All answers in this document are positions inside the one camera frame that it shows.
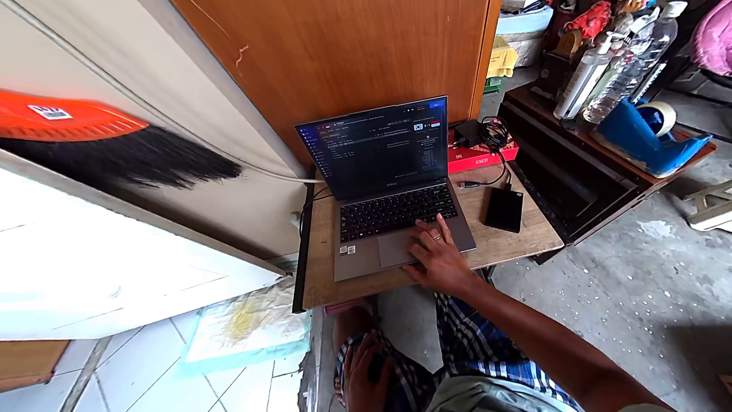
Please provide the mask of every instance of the person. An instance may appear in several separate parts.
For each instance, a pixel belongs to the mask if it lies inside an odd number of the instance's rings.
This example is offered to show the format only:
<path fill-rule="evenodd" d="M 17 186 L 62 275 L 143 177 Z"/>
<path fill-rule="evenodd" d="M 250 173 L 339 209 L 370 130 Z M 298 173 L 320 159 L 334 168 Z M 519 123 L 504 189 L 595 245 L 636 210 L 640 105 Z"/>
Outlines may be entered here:
<path fill-rule="evenodd" d="M 588 342 L 483 281 L 437 222 L 416 222 L 421 244 L 408 251 L 422 266 L 403 270 L 435 292 L 444 365 L 432 374 L 404 356 L 366 308 L 341 312 L 335 386 L 348 412 L 671 410 Z"/>

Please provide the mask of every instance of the charger cable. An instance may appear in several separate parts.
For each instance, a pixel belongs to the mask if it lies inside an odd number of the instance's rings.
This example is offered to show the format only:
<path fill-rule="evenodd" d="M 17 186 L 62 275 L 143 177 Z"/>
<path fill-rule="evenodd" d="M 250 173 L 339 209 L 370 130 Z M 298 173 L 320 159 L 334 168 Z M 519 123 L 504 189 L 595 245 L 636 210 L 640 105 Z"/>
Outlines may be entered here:
<path fill-rule="evenodd" d="M 498 182 L 508 172 L 508 181 L 506 181 L 504 189 L 511 190 L 511 179 L 513 178 L 513 176 L 511 175 L 511 170 L 506 165 L 506 159 L 504 158 L 503 153 L 501 153 L 501 148 L 505 147 L 506 144 L 508 144 L 509 138 L 508 129 L 506 128 L 506 121 L 500 117 L 495 116 L 483 117 L 483 119 L 480 121 L 478 135 L 482 143 L 485 144 L 491 152 L 497 154 L 501 158 L 503 170 L 501 170 L 501 174 L 493 181 L 486 183 L 473 181 L 460 182 L 460 187 L 476 188 L 478 186 L 492 185 Z"/>

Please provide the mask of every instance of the keyboard key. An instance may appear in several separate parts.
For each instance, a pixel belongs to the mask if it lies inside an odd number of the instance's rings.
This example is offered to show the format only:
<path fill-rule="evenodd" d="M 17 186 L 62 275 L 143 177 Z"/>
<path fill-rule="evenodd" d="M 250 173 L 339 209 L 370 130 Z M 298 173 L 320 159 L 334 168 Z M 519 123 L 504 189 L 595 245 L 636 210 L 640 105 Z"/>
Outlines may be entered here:
<path fill-rule="evenodd" d="M 433 222 L 437 213 L 445 218 L 457 215 L 445 184 L 343 206 L 340 209 L 341 241 L 406 229 L 412 227 L 416 219 Z"/>

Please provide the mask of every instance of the hand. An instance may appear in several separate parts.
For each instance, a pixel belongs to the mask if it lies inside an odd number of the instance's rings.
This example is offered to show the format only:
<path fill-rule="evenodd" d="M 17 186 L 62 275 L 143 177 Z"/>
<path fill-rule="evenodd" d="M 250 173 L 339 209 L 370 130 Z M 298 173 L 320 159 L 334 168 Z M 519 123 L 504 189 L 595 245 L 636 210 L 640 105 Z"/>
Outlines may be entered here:
<path fill-rule="evenodd" d="M 447 295 L 463 298 L 470 291 L 473 281 L 480 280 L 468 266 L 468 260 L 460 255 L 460 251 L 452 241 L 450 229 L 441 214 L 437 214 L 440 230 L 417 219 L 412 235 L 422 242 L 407 246 L 407 251 L 414 255 L 424 266 L 420 271 L 413 265 L 404 265 L 402 269 L 422 286 Z"/>
<path fill-rule="evenodd" d="M 355 355 L 353 345 L 346 352 L 343 362 L 343 378 L 346 381 L 343 384 L 343 397 L 348 412 L 384 412 L 394 359 L 386 359 L 378 383 L 368 379 L 368 367 L 373 356 L 386 347 L 384 343 L 372 346 L 374 338 L 376 332 L 369 332 L 364 335 Z"/>

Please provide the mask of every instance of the wooden cabinet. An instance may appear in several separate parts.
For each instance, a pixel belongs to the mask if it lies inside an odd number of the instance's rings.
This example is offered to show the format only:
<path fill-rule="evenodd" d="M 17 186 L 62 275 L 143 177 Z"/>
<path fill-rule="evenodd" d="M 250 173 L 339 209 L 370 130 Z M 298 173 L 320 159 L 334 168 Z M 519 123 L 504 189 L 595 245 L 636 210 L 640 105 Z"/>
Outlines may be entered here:
<path fill-rule="evenodd" d="M 597 143 L 589 135 L 589 124 L 565 130 L 552 115 L 555 103 L 533 93 L 531 87 L 507 92 L 498 115 L 507 121 L 520 148 L 511 162 L 516 176 L 565 247 L 602 229 L 717 148 L 707 143 L 680 170 L 659 179 Z M 541 264 L 560 250 L 535 260 Z"/>
<path fill-rule="evenodd" d="M 173 0 L 305 165 L 294 126 L 448 95 L 477 118 L 499 0 Z"/>
<path fill-rule="evenodd" d="M 0 392 L 47 383 L 68 344 L 67 340 L 0 342 Z"/>

